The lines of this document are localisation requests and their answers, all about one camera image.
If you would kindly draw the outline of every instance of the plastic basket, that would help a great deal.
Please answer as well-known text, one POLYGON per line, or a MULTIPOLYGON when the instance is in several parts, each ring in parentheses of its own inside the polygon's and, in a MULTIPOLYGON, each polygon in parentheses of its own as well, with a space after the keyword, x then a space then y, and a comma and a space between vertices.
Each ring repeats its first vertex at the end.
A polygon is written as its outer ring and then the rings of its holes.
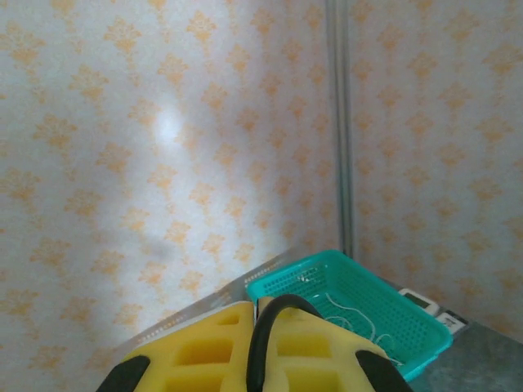
POLYGON ((373 322, 376 337, 391 336, 383 337, 378 345, 390 358, 403 363, 396 366, 407 381, 420 375, 452 344, 445 325, 339 251, 324 251, 267 274, 250 283, 247 293, 253 301, 262 296, 297 294, 325 319, 341 316, 352 328, 342 319, 332 321, 369 339, 370 323, 354 310, 333 305, 326 294, 339 305, 360 310, 373 322))

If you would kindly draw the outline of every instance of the wallpaper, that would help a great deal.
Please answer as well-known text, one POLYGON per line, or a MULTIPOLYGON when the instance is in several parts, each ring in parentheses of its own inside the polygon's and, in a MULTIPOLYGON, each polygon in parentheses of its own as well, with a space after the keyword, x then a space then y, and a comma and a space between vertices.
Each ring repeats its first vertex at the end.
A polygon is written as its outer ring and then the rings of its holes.
POLYGON ((356 259, 523 341, 523 4, 351 0, 356 259))
POLYGON ((93 391, 138 332, 337 247, 323 1, 0 0, 0 23, 1 390, 93 391))

